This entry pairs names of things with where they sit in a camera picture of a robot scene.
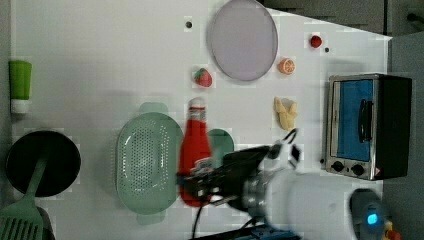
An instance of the toaster oven knob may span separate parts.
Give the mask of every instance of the toaster oven knob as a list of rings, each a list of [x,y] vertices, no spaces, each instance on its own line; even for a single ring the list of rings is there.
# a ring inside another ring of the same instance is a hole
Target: toaster oven knob
[[[333,163],[333,165],[331,165],[331,167],[336,171],[336,172],[341,172],[344,168],[343,163],[336,161]]]
[[[351,169],[352,172],[357,176],[361,176],[365,172],[364,168],[361,165],[355,165]]]

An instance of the orange fruit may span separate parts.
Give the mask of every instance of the orange fruit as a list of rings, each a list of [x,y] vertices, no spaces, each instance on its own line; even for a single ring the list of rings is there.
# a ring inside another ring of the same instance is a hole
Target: orange fruit
[[[280,70],[281,73],[290,75],[294,72],[296,69],[296,66],[294,65],[293,60],[289,58],[284,58],[281,60],[280,64],[278,64],[278,70]]]

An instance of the toaster oven door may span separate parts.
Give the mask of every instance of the toaster oven door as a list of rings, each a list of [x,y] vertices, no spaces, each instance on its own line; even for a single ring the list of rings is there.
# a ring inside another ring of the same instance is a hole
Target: toaster oven door
[[[373,80],[334,82],[331,156],[370,161]]]

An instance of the toaster oven handle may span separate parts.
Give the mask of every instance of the toaster oven handle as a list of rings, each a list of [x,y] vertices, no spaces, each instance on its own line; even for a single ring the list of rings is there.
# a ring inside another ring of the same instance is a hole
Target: toaster oven handle
[[[372,102],[362,99],[359,107],[358,136],[359,142],[371,140]]]

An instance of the ketchup bottle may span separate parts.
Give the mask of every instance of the ketchup bottle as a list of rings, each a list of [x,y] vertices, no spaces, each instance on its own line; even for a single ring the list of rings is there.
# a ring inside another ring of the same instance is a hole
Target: ketchup bottle
[[[178,174],[197,176],[212,171],[212,151],[206,133],[206,107],[203,98],[194,98],[189,103],[188,121],[180,151]],[[202,202],[180,186],[180,195],[184,203],[200,207]]]

